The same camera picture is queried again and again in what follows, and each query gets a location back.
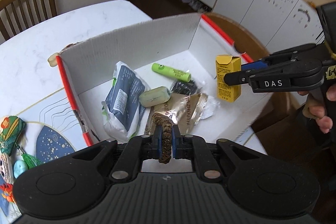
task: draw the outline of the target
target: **gold foil wrapper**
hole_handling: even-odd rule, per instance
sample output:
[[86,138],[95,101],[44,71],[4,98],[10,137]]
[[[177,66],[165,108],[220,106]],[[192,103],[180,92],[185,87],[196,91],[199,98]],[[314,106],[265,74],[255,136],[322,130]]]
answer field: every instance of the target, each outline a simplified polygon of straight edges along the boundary
[[145,134],[154,134],[156,125],[152,120],[152,115],[155,112],[169,117],[174,124],[177,124],[181,135],[190,134],[199,122],[207,100],[208,96],[204,93],[193,95],[172,93],[167,102],[151,108]]

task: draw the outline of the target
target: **barcode label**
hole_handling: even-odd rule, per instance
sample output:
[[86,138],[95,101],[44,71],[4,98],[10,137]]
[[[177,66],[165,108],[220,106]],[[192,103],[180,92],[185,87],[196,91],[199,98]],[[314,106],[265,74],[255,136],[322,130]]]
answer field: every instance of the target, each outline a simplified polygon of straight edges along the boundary
[[124,115],[126,102],[127,102],[127,93],[124,92],[122,89],[119,89],[117,98],[115,99],[113,110],[119,111]]

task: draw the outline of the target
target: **green cylindrical bottle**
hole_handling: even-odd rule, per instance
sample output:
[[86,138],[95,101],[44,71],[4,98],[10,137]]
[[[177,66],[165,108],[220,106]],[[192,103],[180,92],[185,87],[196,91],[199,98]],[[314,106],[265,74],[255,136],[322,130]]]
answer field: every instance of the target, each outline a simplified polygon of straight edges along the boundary
[[184,72],[182,70],[174,69],[172,67],[164,66],[158,63],[154,63],[152,65],[152,71],[157,72],[167,77],[176,78],[178,80],[181,80],[187,83],[191,79],[191,73],[189,72]]

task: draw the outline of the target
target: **small yellow box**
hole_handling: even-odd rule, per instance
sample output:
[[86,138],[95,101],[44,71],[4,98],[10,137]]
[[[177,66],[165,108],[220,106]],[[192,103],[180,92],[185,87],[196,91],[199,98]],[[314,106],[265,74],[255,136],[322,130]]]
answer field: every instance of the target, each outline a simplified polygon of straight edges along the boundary
[[224,83],[224,75],[229,72],[241,70],[240,57],[231,55],[217,55],[216,57],[216,73],[217,73],[217,96],[220,99],[230,103],[234,102],[241,94],[240,85],[228,86]]

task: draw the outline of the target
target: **white plastic bag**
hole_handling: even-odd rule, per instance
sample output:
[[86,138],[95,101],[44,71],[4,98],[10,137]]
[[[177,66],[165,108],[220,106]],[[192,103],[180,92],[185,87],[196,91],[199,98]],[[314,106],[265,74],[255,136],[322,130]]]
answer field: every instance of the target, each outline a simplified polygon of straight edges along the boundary
[[140,76],[125,63],[119,61],[113,73],[113,86],[103,106],[103,125],[106,133],[120,142],[136,135],[145,108],[139,103],[139,95],[149,90]]

